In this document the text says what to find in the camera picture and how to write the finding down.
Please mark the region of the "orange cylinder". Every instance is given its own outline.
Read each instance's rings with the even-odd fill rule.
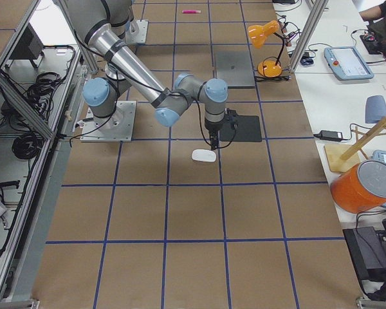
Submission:
[[[330,191],[334,201],[357,214],[386,203],[386,163],[367,160],[337,178]]]

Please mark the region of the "bucket lid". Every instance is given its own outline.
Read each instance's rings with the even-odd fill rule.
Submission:
[[[386,163],[375,160],[362,162],[358,168],[358,178],[371,194],[386,198]]]

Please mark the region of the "pink object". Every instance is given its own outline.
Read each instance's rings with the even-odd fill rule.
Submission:
[[[200,14],[201,10],[183,10],[181,11],[183,14]]]

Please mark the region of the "blue joint cap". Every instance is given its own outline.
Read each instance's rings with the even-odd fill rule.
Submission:
[[[154,116],[157,121],[165,127],[173,126],[180,118],[179,114],[169,108],[156,109]]]
[[[214,102],[222,103],[227,100],[227,84],[223,79],[209,79],[205,85],[205,92]]]
[[[90,106],[100,106],[109,96],[109,83],[97,77],[89,80],[83,87],[83,97]]]
[[[180,73],[178,78],[176,78],[176,81],[174,82],[174,87],[175,88],[179,88],[179,85],[181,83],[181,81],[187,77],[187,76],[193,76],[193,74],[189,74],[189,73]]]

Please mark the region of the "person's arm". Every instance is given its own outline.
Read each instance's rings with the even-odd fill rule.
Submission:
[[[375,21],[379,18],[382,18],[382,12],[380,6],[376,5],[372,8],[359,12],[360,16],[364,21]]]

